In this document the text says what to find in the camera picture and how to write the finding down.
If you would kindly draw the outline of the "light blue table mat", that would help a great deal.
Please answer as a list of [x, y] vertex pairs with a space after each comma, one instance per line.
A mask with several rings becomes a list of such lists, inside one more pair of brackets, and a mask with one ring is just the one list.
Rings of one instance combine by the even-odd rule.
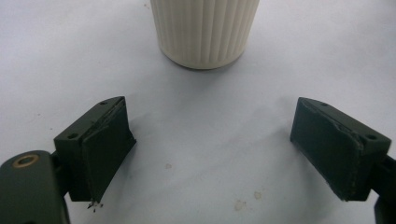
[[149, 0], [0, 0], [0, 164], [124, 96], [136, 138], [72, 224], [375, 224], [290, 142], [299, 97], [387, 136], [396, 0], [261, 0], [244, 54], [194, 71], [159, 50]]

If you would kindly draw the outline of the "cream ribbed cup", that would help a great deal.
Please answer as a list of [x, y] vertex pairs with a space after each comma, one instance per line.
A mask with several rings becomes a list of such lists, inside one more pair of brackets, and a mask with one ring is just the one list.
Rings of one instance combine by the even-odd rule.
[[245, 51], [260, 0], [150, 0], [159, 48], [174, 63], [215, 69]]

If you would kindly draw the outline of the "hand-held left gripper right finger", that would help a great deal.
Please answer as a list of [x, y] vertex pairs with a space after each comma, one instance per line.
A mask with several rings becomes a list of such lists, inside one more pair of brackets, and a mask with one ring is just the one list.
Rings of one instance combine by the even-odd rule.
[[343, 201], [365, 201], [373, 190], [392, 200], [391, 140], [323, 102], [298, 99], [290, 141]]

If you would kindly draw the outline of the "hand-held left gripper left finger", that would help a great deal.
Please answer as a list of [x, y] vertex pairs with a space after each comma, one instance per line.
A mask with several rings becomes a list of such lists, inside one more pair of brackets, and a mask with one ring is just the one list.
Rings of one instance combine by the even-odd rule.
[[54, 138], [74, 202], [100, 202], [136, 140], [123, 96], [106, 99]]

